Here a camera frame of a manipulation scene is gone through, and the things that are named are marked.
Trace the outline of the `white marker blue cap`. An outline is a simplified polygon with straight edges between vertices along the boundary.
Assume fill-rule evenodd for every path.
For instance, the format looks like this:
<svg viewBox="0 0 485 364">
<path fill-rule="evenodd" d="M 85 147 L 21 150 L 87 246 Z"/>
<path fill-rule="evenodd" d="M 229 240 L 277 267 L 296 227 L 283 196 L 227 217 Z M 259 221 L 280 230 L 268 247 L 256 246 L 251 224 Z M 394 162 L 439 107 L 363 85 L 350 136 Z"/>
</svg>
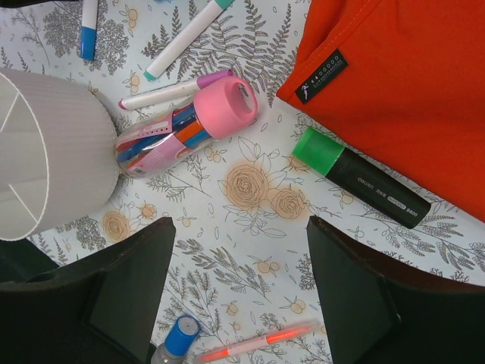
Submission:
<svg viewBox="0 0 485 364">
<path fill-rule="evenodd" d="M 87 61 L 93 61 L 95 58 L 98 6 L 98 0 L 83 0 L 80 31 L 80 57 Z"/>
</svg>

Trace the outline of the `pink cap marker bottle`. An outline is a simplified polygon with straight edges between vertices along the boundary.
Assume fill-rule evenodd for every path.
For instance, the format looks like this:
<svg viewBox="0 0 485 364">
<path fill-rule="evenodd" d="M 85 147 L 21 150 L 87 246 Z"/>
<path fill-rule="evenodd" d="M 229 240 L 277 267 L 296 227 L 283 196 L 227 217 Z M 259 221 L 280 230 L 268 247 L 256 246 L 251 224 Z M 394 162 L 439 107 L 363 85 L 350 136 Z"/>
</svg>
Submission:
<svg viewBox="0 0 485 364">
<path fill-rule="evenodd" d="M 177 107 L 127 128 L 116 140 L 114 156 L 123 174 L 152 177 L 254 124 L 257 113 L 253 88 L 241 78 L 224 77 Z"/>
</svg>

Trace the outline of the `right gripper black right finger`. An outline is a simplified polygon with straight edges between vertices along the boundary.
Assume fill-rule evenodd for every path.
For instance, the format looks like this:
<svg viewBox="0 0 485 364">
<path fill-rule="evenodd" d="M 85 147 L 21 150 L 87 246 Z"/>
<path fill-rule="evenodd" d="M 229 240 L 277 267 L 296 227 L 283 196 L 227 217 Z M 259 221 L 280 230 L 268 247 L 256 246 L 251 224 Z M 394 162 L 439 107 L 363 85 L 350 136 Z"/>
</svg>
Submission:
<svg viewBox="0 0 485 364">
<path fill-rule="evenodd" d="M 406 265 L 325 220 L 307 225 L 335 363 L 482 363 L 484 288 Z"/>
</svg>

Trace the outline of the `white marker purple cap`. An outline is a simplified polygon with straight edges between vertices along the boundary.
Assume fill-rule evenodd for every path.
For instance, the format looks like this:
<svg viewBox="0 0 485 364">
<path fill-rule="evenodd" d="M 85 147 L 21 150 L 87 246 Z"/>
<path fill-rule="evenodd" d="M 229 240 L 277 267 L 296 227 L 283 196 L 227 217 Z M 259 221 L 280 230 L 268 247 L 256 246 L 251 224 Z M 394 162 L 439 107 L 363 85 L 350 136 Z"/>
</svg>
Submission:
<svg viewBox="0 0 485 364">
<path fill-rule="evenodd" d="M 170 102 L 179 98 L 186 98 L 222 78 L 233 75 L 234 72 L 232 69 L 225 69 L 212 74 L 206 74 L 170 86 L 163 86 L 135 96 L 124 98 L 119 101 L 118 106 L 123 110 L 132 111 L 164 102 Z"/>
</svg>

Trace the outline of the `green cap black highlighter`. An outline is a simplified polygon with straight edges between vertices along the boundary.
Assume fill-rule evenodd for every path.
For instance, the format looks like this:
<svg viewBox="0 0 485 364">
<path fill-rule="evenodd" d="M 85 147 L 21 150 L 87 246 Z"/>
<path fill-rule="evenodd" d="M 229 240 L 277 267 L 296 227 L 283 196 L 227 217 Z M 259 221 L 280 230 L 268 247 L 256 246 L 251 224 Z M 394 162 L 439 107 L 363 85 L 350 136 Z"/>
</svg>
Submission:
<svg viewBox="0 0 485 364">
<path fill-rule="evenodd" d="M 351 149 L 307 128 L 293 155 L 371 208 L 406 228 L 417 226 L 431 204 Z"/>
</svg>

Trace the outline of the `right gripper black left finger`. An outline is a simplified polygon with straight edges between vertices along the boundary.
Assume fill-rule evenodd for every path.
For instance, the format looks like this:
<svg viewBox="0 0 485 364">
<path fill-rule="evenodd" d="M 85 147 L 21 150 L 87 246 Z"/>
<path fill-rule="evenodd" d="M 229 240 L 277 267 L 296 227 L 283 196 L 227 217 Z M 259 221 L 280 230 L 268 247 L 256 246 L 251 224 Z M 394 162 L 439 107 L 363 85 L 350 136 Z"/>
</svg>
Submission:
<svg viewBox="0 0 485 364">
<path fill-rule="evenodd" d="M 147 363 L 176 229 L 170 218 L 68 265 L 1 244 L 3 363 Z"/>
</svg>

